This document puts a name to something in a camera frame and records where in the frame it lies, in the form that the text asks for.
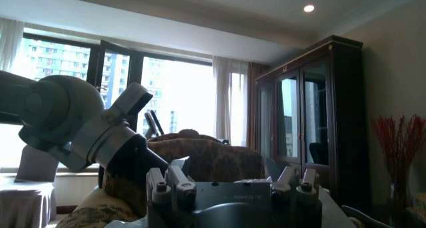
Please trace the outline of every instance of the recessed light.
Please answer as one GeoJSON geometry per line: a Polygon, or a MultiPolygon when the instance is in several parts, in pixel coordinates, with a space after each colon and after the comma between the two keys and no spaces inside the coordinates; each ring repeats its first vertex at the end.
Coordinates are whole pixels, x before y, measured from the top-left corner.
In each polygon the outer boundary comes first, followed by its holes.
{"type": "Polygon", "coordinates": [[[303,11],[305,12],[313,12],[314,9],[315,9],[314,5],[307,5],[307,6],[305,6],[303,11]]]}

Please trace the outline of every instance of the white curtain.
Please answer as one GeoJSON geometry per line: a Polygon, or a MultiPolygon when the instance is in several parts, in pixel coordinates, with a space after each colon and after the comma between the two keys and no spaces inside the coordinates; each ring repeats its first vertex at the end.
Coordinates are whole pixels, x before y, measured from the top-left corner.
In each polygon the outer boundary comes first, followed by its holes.
{"type": "Polygon", "coordinates": [[[23,33],[23,22],[0,18],[0,71],[12,71],[23,33]]]}
{"type": "Polygon", "coordinates": [[[217,87],[215,136],[234,146],[247,144],[247,70],[249,62],[213,58],[217,87]]]}

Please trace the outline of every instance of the sofa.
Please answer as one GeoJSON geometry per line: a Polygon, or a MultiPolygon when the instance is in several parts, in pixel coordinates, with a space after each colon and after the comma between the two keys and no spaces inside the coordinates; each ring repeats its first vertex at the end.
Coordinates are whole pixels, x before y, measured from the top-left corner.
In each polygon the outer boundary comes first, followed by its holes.
{"type": "MultiPolygon", "coordinates": [[[[151,139],[147,146],[167,162],[190,156],[189,175],[198,182],[233,182],[265,177],[258,152],[226,145],[194,130],[151,139]]],[[[102,187],[92,191],[58,228],[100,228],[112,220],[134,221],[146,215],[146,187],[108,172],[102,187]]]]}

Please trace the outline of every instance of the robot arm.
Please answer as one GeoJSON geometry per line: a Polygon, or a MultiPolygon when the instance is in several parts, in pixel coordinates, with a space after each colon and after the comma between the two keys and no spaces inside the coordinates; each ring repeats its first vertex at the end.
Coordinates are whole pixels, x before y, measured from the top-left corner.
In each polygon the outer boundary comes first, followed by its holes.
{"type": "Polygon", "coordinates": [[[151,98],[133,83],[104,109],[98,90],[78,78],[50,76],[36,82],[0,71],[0,118],[6,118],[0,122],[19,118],[24,124],[20,138],[72,171],[98,162],[112,173],[126,174],[126,165],[143,161],[138,165],[142,174],[151,167],[165,172],[167,162],[147,149],[146,139],[124,119],[138,114],[151,98]],[[137,153],[143,157],[135,159],[137,153]]]}

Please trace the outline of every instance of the vase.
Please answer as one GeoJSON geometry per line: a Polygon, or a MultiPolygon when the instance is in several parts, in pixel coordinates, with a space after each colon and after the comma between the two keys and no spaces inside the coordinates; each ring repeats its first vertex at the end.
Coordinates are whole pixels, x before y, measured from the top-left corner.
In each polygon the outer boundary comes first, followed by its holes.
{"type": "Polygon", "coordinates": [[[402,177],[390,182],[389,214],[390,225],[396,228],[406,227],[408,197],[408,178],[402,177]]]}

